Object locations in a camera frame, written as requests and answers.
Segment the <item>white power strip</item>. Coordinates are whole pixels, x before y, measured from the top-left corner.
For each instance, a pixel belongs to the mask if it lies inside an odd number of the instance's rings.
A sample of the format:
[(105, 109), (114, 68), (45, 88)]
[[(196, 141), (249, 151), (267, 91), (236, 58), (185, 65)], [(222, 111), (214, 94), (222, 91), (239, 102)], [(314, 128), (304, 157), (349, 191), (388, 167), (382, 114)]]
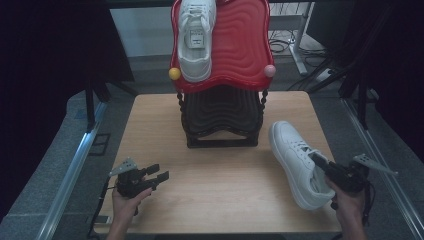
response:
[(322, 82), (326, 80), (327, 78), (329, 78), (333, 73), (334, 71), (332, 69), (326, 68), (316, 77), (316, 80), (318, 82)]

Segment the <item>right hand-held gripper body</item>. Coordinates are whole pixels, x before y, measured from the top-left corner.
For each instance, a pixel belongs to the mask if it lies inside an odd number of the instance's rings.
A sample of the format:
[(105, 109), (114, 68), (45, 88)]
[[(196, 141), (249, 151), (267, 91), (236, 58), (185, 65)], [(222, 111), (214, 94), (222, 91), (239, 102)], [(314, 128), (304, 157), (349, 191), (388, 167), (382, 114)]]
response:
[(343, 166), (335, 162), (329, 162), (329, 168), (324, 172), (328, 178), (343, 191), (358, 193), (362, 191), (368, 183), (368, 174), (370, 169), (393, 176), (398, 175), (397, 171), (393, 171), (388, 167), (383, 166), (365, 154), (354, 156), (353, 160), (347, 166)]

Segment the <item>white sneaker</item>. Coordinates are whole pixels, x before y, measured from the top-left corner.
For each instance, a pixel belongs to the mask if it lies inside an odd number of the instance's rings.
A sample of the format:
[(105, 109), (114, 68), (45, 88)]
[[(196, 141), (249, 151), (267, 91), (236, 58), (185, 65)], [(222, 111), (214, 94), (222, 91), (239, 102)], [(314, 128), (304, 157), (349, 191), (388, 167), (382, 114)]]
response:
[(206, 80), (212, 69), (215, 0), (182, 0), (178, 14), (177, 56), (186, 81)]
[(324, 155), (310, 147), (287, 121), (273, 123), (268, 136), (272, 152), (286, 173), (298, 206), (315, 210), (327, 204), (335, 192), (326, 184), (325, 172), (311, 159), (313, 154)]

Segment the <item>dark curtain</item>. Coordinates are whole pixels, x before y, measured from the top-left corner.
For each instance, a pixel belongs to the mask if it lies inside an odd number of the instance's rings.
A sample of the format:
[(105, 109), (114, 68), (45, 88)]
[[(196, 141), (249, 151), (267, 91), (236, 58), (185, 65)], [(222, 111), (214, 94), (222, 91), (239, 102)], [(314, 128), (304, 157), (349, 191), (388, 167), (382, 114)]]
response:
[(107, 0), (0, 0), (0, 220), (73, 95), (132, 79)]
[(350, 63), (365, 45), (382, 8), (391, 11), (363, 59), (376, 109), (424, 162), (424, 0), (352, 0), (354, 7), (338, 54)]

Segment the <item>black square floor frame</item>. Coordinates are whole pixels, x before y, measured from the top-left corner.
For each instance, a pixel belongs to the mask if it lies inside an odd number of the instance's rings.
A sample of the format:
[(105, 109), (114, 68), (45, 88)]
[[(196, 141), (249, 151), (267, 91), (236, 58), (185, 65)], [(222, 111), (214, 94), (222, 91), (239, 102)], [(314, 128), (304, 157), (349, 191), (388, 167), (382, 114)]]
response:
[(109, 145), (110, 137), (110, 133), (97, 134), (89, 150), (89, 156), (103, 156)]

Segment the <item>person's left hand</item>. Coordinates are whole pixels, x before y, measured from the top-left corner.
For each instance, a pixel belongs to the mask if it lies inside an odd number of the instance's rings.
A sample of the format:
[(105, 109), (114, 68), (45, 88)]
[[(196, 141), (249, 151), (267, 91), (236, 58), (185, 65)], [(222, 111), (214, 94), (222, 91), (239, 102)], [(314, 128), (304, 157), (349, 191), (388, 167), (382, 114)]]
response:
[(152, 194), (153, 190), (148, 188), (133, 198), (122, 196), (117, 190), (112, 193), (113, 222), (127, 224), (133, 219), (137, 207), (141, 202)]

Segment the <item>black metal stand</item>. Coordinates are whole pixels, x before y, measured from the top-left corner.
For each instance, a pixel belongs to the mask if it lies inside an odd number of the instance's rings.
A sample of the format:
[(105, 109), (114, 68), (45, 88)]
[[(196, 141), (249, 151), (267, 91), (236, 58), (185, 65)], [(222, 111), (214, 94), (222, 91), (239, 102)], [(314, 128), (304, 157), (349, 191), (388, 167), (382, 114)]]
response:
[(349, 98), (357, 91), (357, 120), (367, 130), (366, 105), (367, 105), (367, 80), (365, 71), (359, 67), (350, 67), (346, 78), (338, 90), (339, 96)]
[(87, 132), (91, 132), (95, 126), (94, 96), (97, 96), (100, 102), (107, 103), (111, 94), (106, 83), (98, 80), (87, 80), (85, 86)]

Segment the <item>person's right hand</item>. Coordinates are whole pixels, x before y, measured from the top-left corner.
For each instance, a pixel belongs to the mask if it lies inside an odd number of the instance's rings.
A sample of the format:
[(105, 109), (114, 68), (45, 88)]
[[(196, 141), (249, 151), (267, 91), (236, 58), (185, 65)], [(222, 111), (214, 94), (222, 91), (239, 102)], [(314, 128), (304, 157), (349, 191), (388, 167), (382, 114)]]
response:
[(349, 193), (343, 191), (328, 177), (325, 178), (326, 184), (335, 191), (333, 201), (338, 205), (336, 216), (341, 223), (362, 222), (362, 214), (365, 206), (365, 194)]

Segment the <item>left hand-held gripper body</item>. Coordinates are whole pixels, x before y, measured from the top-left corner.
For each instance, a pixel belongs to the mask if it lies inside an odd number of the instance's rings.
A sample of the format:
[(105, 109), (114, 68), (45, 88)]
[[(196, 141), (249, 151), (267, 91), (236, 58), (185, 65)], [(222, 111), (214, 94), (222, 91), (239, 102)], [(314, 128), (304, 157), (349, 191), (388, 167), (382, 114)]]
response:
[(115, 187), (124, 197), (133, 198), (142, 191), (150, 188), (149, 181), (141, 177), (141, 169), (132, 158), (126, 158), (120, 165), (109, 172), (109, 176), (116, 176)]

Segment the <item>red and black shoe rack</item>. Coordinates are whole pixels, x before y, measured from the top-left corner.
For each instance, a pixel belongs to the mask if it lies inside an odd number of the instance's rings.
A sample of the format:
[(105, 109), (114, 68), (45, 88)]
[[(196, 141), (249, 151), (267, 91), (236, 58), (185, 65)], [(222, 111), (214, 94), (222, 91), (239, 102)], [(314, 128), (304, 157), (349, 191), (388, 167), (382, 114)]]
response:
[(268, 41), (268, 1), (215, 1), (211, 74), (197, 83), (185, 80), (177, 56), (182, 0), (175, 0), (171, 8), (174, 46), (169, 77), (177, 91), (187, 146), (255, 146), (276, 72)]

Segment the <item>aluminium floor rail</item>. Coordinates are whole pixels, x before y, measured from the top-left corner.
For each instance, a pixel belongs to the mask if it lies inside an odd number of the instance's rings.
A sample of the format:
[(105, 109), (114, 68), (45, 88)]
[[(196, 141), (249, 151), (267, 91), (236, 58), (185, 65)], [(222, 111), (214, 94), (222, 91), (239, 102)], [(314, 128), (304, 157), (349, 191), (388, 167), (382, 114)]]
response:
[(354, 106), (346, 99), (340, 102), (344, 106), (347, 114), (357, 131), (361, 141), (367, 149), (367, 155), (364, 159), (358, 158), (361, 163), (365, 163), (371, 169), (377, 170), (388, 188), (392, 198), (398, 206), (401, 215), (406, 221), (415, 240), (424, 240), (424, 221), (415, 208), (414, 204), (401, 188), (397, 181), (398, 173), (389, 168), (386, 159), (383, 157), (380, 149), (371, 136), (370, 132), (363, 126), (357, 118), (357, 111)]
[(86, 132), (70, 162), (67, 172), (59, 186), (57, 194), (47, 212), (43, 223), (34, 240), (52, 240), (58, 227), (60, 219), (70, 199), (71, 193), (76, 185), (78, 176), (82, 170), (89, 150), (97, 135), (98, 129), (103, 121), (104, 113), (107, 109), (107, 103), (99, 103), (94, 112), (93, 128)]

